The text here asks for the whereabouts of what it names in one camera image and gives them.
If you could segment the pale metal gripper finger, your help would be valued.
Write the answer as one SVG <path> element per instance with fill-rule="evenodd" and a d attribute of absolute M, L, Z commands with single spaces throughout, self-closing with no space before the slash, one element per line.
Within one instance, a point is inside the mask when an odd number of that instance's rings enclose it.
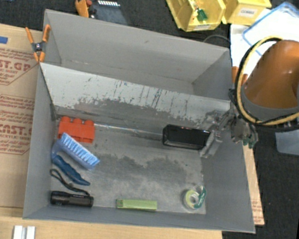
<path fill-rule="evenodd" d="M 212 132 L 210 132 L 210 135 L 206 141 L 205 146 L 203 147 L 203 149 L 201 149 L 200 157 L 205 158 L 208 156 L 209 150 L 210 150 L 214 140 L 215 140 L 215 133 L 214 133 L 214 131 L 212 131 Z"/>
<path fill-rule="evenodd" d="M 208 148 L 208 155 L 213 156 L 218 151 L 220 145 L 222 144 L 222 140 L 220 135 L 214 134 L 213 140 Z"/>

